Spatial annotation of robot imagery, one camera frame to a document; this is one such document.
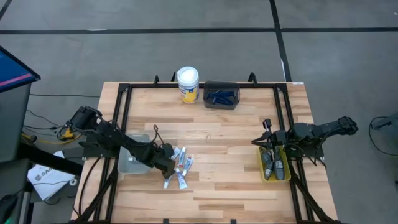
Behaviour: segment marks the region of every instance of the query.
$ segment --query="yellow tray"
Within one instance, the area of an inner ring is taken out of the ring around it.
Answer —
[[[280,148],[279,150],[279,155],[282,158],[282,162],[284,163],[284,171],[285,171],[285,179],[284,180],[278,180],[276,179],[275,172],[272,172],[271,176],[266,180],[266,177],[264,175],[264,169],[267,168],[267,164],[262,162],[261,159],[261,147],[259,147],[259,150],[257,150],[257,156],[259,158],[259,163],[260,163],[260,176],[263,182],[283,182],[290,180],[291,175],[289,171],[289,164],[287,163],[287,157],[286,157],[286,152],[283,150],[283,146],[278,146]]]

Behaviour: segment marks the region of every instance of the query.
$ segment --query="monitor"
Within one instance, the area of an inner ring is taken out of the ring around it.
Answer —
[[[0,93],[40,80],[40,75],[0,46]]]

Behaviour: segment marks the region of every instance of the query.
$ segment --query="tube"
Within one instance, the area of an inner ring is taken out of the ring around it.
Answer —
[[[181,149],[180,148],[175,148],[174,150],[174,155],[172,155],[171,159],[174,160],[175,158],[177,158],[177,156],[180,154]]]
[[[193,158],[188,156],[187,161],[185,161],[184,171],[182,171],[183,176],[185,176],[187,174],[189,168],[191,168],[192,162],[193,162]]]
[[[180,169],[179,168],[175,168],[175,172],[177,173],[177,178],[178,178],[178,183],[180,186],[180,190],[182,189],[186,189],[188,187],[186,181],[184,180],[184,177],[182,176]]]
[[[169,186],[169,183],[170,183],[170,180],[172,179],[172,177],[173,177],[173,174],[172,174],[169,178],[167,178],[167,179],[164,180],[163,189],[167,189],[167,187]]]
[[[178,160],[178,167],[183,167],[185,160],[185,147],[182,148],[180,159]]]

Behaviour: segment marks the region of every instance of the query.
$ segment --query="black plastic tray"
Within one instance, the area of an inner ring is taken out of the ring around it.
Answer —
[[[220,103],[213,104],[213,98],[208,98],[208,94],[215,93],[218,90],[234,91],[235,96],[228,97],[228,99],[233,102],[233,105],[223,105]],[[233,110],[239,103],[239,84],[235,82],[206,81],[204,86],[203,101],[205,102],[205,106],[207,108]]]

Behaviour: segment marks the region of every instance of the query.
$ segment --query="white container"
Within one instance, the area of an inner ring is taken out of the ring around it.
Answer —
[[[177,72],[178,87],[182,95],[182,101],[194,103],[199,98],[199,74],[190,66],[182,67]]]

